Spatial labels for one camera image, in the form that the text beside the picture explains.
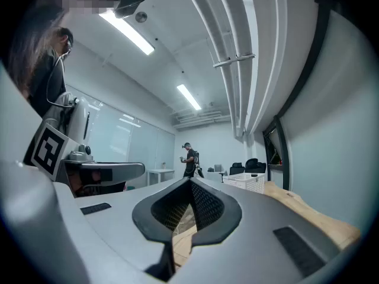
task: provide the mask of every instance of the wooden surface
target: wooden surface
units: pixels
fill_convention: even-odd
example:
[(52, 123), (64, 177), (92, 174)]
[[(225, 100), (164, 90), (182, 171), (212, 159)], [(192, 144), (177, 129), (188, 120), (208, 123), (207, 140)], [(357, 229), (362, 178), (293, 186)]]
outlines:
[[(266, 182), (265, 195), (280, 201), (294, 212), (303, 216), (313, 225), (317, 226), (327, 234), (341, 250), (359, 239), (359, 236), (361, 235), (359, 229), (348, 223), (333, 219), (315, 211), (296, 193), (281, 189), (277, 187), (274, 182)], [(174, 260), (177, 266), (182, 266), (190, 255), (191, 239), (196, 232), (196, 226), (193, 226), (189, 230), (172, 238)]]

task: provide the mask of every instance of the black shirt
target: black shirt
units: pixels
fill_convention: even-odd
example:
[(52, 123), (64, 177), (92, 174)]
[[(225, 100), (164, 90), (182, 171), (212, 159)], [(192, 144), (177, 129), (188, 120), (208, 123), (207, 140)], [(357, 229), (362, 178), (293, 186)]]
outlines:
[[(194, 150), (193, 149), (190, 149), (188, 151), (188, 154), (187, 154), (187, 160), (190, 158), (190, 157), (195, 157), (195, 153), (194, 153)], [(186, 163), (186, 167), (185, 167), (185, 170), (192, 170), (195, 166), (195, 161), (191, 161), (191, 162), (187, 162)]]
[(30, 105), (41, 117), (43, 117), (51, 107), (46, 101), (47, 81), (50, 74), (52, 74), (52, 76), (47, 92), (49, 101), (55, 102), (56, 99), (66, 91), (65, 82), (63, 80), (63, 62), (59, 61), (54, 69), (58, 58), (58, 54), (50, 47), (36, 66), (30, 83)]

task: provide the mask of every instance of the plastic basket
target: plastic basket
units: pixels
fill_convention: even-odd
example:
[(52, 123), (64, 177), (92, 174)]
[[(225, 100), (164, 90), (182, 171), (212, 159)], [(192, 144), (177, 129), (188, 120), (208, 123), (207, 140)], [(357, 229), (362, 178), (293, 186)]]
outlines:
[(237, 175), (225, 176), (223, 180), (225, 184), (247, 189), (248, 191), (265, 192), (264, 173), (239, 173)]

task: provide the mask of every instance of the white ceiling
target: white ceiling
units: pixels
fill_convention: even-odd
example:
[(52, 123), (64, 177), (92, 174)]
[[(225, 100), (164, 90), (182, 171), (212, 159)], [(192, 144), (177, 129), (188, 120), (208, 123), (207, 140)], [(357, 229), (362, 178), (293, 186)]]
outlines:
[[(228, 49), (234, 53), (223, 4), (221, 0), (213, 0), (211, 4)], [(220, 69), (213, 68), (216, 54), (192, 1), (145, 0), (136, 13), (139, 11), (147, 13), (146, 22), (138, 23), (134, 15), (127, 21), (155, 47), (149, 56), (98, 15), (73, 14), (68, 26), (75, 41), (122, 70), (174, 111), (193, 110), (176, 89), (180, 84), (188, 88), (203, 108), (211, 102), (215, 107), (227, 107)]]

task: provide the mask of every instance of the man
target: man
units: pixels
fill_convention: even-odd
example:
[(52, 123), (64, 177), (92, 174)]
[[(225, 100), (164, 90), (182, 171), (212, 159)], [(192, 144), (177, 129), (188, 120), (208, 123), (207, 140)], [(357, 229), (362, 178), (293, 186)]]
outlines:
[(184, 148), (188, 151), (187, 153), (187, 159), (182, 160), (182, 163), (186, 163), (185, 171), (184, 171), (184, 177), (193, 177), (195, 172), (195, 154), (194, 150), (192, 149), (190, 143), (185, 143)]
[(34, 71), (28, 100), (42, 118), (51, 107), (47, 100), (55, 102), (66, 91), (63, 80), (65, 68), (62, 59), (69, 54), (72, 45), (73, 35), (71, 31), (68, 28), (58, 28), (54, 34), (51, 47), (45, 52)]

